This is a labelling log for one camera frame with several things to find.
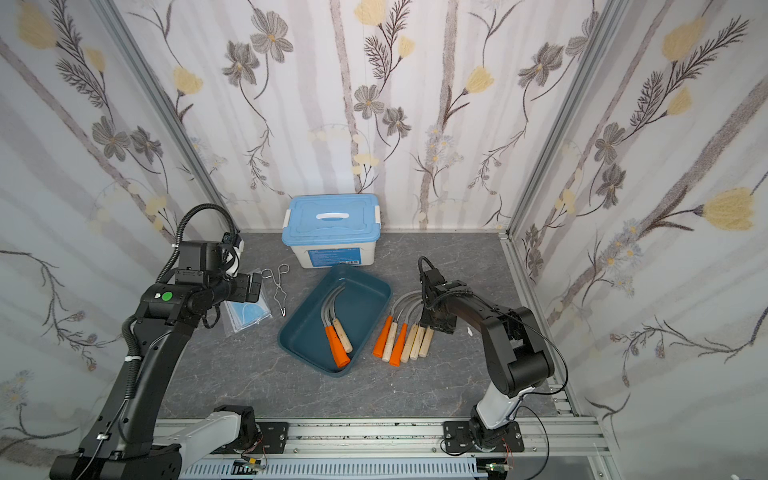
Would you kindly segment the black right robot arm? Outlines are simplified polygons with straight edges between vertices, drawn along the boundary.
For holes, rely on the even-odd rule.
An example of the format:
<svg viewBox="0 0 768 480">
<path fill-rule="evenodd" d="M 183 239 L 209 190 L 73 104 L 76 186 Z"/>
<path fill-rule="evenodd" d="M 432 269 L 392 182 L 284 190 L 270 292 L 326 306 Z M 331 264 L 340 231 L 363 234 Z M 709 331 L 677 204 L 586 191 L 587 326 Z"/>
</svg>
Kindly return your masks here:
<svg viewBox="0 0 768 480">
<path fill-rule="evenodd" d="M 546 337 L 537 330 L 533 312 L 513 309 L 483 299 L 465 283 L 447 281 L 425 256 L 417 260 L 422 322 L 452 334 L 459 320 L 474 328 L 482 339 L 486 370 L 491 384 L 472 409 L 465 433 L 447 431 L 444 448 L 452 455 L 471 450 L 493 451 L 509 444 L 511 424 L 524 398 L 555 373 L 555 360 Z M 469 444 L 458 443 L 461 437 Z"/>
</svg>

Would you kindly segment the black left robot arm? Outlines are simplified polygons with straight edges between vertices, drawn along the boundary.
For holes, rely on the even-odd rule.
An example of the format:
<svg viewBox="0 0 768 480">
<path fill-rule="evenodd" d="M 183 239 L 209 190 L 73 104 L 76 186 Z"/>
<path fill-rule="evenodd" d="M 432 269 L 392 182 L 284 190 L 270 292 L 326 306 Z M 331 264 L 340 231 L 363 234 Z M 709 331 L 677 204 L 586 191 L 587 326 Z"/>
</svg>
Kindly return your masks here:
<svg viewBox="0 0 768 480">
<path fill-rule="evenodd" d="M 221 214 L 219 241 L 187 241 L 184 230 L 205 210 Z M 209 311 L 224 302 L 255 303 L 260 280 L 239 272 L 243 241 L 224 207 L 193 207 L 178 226 L 171 257 L 121 326 L 127 353 L 111 392 L 76 452 L 55 458 L 52 479 L 176 479 L 199 453 L 192 443 L 154 437 L 159 410 L 184 349 Z"/>
</svg>

